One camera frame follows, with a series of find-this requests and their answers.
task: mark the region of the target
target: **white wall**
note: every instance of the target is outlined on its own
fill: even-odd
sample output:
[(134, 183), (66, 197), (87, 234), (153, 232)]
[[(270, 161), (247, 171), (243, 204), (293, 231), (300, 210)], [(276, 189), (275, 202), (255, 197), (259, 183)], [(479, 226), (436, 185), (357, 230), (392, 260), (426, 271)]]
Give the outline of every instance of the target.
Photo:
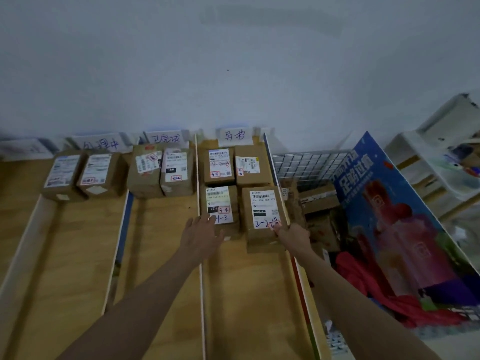
[(385, 144), (480, 89), (480, 0), (1, 0), (3, 136), (272, 126)]

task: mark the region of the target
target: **poster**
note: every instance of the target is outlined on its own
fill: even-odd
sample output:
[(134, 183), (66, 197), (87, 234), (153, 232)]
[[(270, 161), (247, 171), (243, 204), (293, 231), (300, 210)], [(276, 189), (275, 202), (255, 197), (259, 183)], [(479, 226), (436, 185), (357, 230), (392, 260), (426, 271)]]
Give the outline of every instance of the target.
[(348, 221), (341, 246), (387, 296), (418, 298), (425, 311), (479, 305), (479, 275), (368, 132), (332, 180)]

